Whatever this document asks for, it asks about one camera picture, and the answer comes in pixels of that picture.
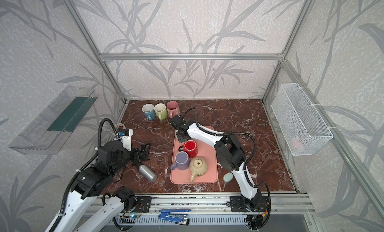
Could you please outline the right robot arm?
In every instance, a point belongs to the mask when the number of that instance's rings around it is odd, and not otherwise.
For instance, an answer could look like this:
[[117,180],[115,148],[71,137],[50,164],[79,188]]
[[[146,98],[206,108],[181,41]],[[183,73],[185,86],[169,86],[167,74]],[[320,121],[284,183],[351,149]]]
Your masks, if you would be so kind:
[[[241,197],[247,210],[254,212],[261,203],[262,193],[259,187],[266,182],[255,184],[248,170],[248,163],[256,154],[257,143],[254,137],[244,132],[219,132],[209,129],[198,122],[198,109],[196,110],[195,119],[185,120],[182,116],[176,115],[170,119],[170,124],[176,130],[176,137],[179,142],[186,142],[189,139],[197,139],[202,141],[216,151],[220,164],[231,171],[240,187]],[[238,140],[237,136],[249,137],[254,146],[249,157]]]

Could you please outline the purple mug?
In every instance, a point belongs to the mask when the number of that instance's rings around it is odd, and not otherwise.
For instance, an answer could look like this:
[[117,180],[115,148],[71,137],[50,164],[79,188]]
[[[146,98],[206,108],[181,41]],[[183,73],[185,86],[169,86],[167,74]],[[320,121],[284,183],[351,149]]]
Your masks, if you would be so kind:
[[171,170],[176,169],[180,171],[185,171],[189,169],[190,157],[186,152],[178,152],[175,157],[175,162],[171,166]]

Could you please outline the light green mug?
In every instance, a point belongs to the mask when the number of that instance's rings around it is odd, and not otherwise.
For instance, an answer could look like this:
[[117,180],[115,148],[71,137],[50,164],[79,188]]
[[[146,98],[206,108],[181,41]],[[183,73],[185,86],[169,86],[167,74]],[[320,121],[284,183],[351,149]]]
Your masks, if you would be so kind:
[[156,116],[161,120],[165,120],[168,116],[167,107],[164,103],[158,103],[154,106]]

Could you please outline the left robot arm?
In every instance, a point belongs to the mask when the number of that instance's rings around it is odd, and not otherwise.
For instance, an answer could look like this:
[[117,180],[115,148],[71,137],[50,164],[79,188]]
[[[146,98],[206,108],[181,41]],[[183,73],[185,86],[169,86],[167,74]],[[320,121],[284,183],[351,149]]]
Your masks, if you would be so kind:
[[116,217],[121,212],[134,210],[138,203],[135,192],[125,186],[113,194],[104,194],[103,207],[79,228],[76,225],[117,173],[129,163],[140,167],[142,161],[148,159],[151,144],[132,148],[132,135],[131,130],[128,133],[118,131],[109,118],[99,123],[96,153],[70,180],[60,210],[46,229],[48,232],[99,232],[109,221],[113,221],[121,232],[128,230],[118,224]]

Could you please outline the blue flower mug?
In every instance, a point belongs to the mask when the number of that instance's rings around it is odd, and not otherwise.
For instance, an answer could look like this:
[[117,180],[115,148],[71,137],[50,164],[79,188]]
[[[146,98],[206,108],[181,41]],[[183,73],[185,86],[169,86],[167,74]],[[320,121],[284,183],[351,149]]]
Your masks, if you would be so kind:
[[142,112],[149,121],[154,121],[156,118],[155,106],[153,104],[145,104],[142,107]]

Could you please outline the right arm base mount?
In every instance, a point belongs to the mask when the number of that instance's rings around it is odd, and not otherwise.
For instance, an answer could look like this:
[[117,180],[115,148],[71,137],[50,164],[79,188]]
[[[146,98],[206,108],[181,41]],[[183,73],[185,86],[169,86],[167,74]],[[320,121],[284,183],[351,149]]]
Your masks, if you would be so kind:
[[270,205],[268,196],[262,196],[259,204],[255,209],[249,209],[241,196],[230,196],[230,201],[226,203],[230,207],[231,212],[257,212],[264,213]]

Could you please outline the red mug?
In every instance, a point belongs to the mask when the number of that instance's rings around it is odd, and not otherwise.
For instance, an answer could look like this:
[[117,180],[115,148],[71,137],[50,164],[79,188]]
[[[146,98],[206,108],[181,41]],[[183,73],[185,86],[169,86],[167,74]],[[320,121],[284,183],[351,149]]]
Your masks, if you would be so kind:
[[194,140],[188,140],[179,147],[179,152],[186,152],[189,158],[194,158],[198,155],[198,144]]

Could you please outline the pink mug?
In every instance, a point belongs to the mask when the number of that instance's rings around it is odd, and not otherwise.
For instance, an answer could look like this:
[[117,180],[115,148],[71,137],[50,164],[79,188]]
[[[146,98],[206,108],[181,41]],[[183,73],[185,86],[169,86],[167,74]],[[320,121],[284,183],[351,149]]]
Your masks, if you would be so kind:
[[173,117],[180,116],[180,108],[179,108],[179,103],[177,101],[170,101],[167,103],[167,111],[168,111],[168,116],[172,119]]

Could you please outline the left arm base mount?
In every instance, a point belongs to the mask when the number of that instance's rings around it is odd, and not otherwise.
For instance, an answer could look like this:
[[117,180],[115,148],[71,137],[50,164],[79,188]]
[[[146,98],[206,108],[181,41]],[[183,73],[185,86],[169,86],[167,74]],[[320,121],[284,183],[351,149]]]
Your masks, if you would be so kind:
[[133,213],[148,213],[152,202],[151,196],[138,196],[136,197],[136,203],[131,210]]

